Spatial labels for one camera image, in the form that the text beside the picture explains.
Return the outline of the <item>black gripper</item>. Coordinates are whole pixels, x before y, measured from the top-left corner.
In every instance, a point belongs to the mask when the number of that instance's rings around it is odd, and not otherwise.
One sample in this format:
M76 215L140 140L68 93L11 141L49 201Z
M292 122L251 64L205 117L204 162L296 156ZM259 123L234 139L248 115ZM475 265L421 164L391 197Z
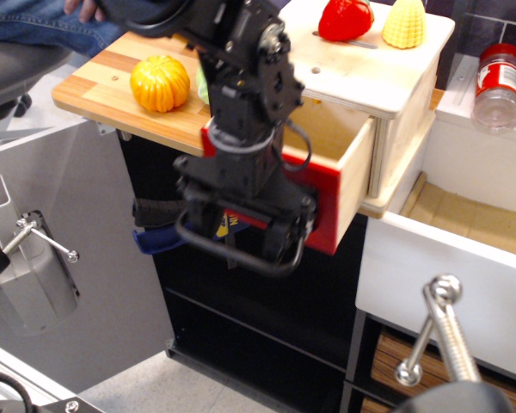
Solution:
M274 199L281 193L298 189L315 196L314 190L291 181L276 150L268 147L250 154L216 150L212 157L182 155L174 162L180 174L179 189L206 191L220 198L243 200ZM187 241L198 237L212 239L218 231L224 209L214 202L191 199L187 202ZM263 255L275 265L298 265L304 243L310 234L306 215L284 215L273 219L266 229Z

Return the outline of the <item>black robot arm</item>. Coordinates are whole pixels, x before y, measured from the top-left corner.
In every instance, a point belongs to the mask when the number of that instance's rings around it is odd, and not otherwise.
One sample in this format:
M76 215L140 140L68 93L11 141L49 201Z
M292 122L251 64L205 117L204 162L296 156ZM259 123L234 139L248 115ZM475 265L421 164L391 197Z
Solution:
M181 156L174 166L186 202L175 228L192 246L272 277L299 265L316 219L316 198L291 182L284 131L303 103L291 42L279 9L268 1L102 1L108 18L150 38L181 36L198 53L212 120L212 156ZM254 256L216 242L222 215L264 224Z

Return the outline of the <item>person's hand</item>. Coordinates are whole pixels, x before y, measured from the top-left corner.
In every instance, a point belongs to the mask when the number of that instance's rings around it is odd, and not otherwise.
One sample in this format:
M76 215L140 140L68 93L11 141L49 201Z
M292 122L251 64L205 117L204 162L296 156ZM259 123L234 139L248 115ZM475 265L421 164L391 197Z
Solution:
M87 23L91 20L104 22L107 19L105 12L94 0L65 0L64 12L67 15L77 12L78 20L82 23Z

